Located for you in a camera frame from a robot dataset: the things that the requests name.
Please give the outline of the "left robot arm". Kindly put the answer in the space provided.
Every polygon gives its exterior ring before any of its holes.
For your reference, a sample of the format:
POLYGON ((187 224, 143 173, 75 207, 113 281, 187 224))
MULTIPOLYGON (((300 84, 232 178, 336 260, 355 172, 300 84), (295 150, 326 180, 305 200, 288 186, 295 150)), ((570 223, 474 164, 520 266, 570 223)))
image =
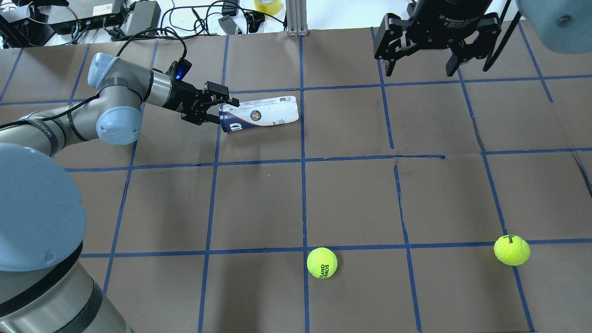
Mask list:
POLYGON ((218 104, 237 107, 228 87, 183 82, 190 64, 165 73, 97 53, 87 82, 97 93, 70 107, 33 112, 1 127, 1 331, 131 333, 97 280, 82 267, 86 232, 82 196, 55 161, 65 147, 100 139, 139 139, 141 107, 179 112, 194 124, 219 123, 218 104))

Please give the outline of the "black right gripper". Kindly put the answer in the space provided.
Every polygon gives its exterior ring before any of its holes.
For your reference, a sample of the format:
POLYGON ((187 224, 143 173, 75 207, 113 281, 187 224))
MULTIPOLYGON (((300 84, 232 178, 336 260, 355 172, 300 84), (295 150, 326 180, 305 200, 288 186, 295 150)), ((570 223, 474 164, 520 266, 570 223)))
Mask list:
POLYGON ((421 49, 452 51, 446 63, 448 77, 462 63, 472 58, 484 59, 493 54, 501 32, 497 13, 487 13, 490 0, 431 0, 421 23, 402 19, 395 13, 386 13, 373 42, 374 58, 390 77, 396 62, 421 49), (472 43, 465 39, 478 32, 472 43))

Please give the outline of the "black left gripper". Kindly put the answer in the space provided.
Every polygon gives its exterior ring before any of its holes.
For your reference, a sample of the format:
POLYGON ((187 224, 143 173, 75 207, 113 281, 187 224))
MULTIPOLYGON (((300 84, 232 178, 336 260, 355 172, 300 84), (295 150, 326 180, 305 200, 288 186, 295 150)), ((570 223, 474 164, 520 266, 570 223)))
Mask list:
POLYGON ((171 90, 163 107, 179 112, 182 120, 201 126, 203 123, 220 124, 218 115, 209 114, 208 109, 218 104, 239 107, 240 101, 232 97, 229 88, 206 81, 202 89, 182 79, 190 71, 192 63, 187 60, 173 61, 166 74, 171 78, 171 90))

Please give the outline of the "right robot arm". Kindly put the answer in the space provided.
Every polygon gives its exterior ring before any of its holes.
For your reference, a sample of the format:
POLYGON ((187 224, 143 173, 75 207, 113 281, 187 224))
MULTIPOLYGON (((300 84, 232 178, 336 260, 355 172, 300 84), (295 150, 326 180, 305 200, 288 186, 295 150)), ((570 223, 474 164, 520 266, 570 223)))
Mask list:
POLYGON ((518 0, 517 12, 505 34, 502 22, 509 9, 488 12, 490 0, 413 0, 408 19, 384 15, 373 40, 373 55, 391 76, 397 61, 420 50, 451 50, 445 70, 448 77, 461 64, 484 59, 489 71, 505 48, 518 22, 525 18, 541 43, 551 51, 581 54, 591 51, 589 0, 518 0))

